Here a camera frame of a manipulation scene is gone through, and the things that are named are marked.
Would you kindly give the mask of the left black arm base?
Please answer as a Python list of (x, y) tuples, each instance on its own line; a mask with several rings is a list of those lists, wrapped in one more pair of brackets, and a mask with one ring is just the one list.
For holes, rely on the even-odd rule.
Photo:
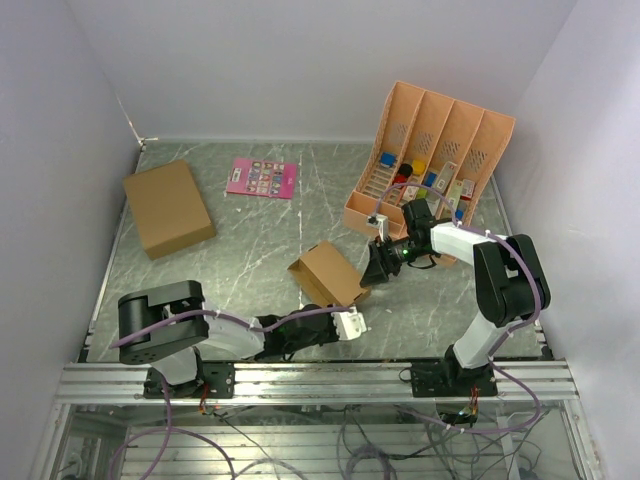
[[(168, 386), (173, 399), (231, 399), (235, 388), (235, 367), (232, 363), (205, 361), (198, 366), (196, 379), (177, 386)], [(143, 383), (144, 399), (163, 399), (160, 373), (150, 368)]]

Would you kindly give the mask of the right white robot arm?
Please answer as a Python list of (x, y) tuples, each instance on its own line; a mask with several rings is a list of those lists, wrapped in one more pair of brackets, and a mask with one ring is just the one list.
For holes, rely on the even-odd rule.
[(367, 219), (378, 235), (368, 244), (369, 263), (360, 286), (386, 283), (422, 257), (449, 256), (473, 268), (478, 312), (449, 349), (451, 365), (440, 373), (448, 393), (463, 395), (476, 383), (474, 370), (489, 364), (518, 325), (535, 320), (549, 306), (550, 289), (529, 236), (505, 237), (472, 230), (455, 218), (437, 219), (424, 199), (406, 203), (402, 212), (407, 235), (398, 240), (386, 233), (384, 215)]

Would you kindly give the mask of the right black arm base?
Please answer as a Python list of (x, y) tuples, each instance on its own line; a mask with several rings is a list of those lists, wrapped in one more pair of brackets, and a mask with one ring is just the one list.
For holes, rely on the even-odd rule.
[(489, 365), (462, 369), (444, 359), (413, 362), (399, 374), (408, 383), (414, 398), (494, 397), (498, 390)]

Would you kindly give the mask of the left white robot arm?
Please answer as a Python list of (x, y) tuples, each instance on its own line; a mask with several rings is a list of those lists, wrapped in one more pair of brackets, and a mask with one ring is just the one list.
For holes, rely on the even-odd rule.
[(202, 351), (221, 360), (287, 359), (339, 341), (337, 310), (315, 304), (287, 316), (244, 319), (205, 308), (202, 286), (185, 280), (118, 300), (119, 338), (111, 345), (126, 365), (149, 364), (182, 397), (203, 387)]

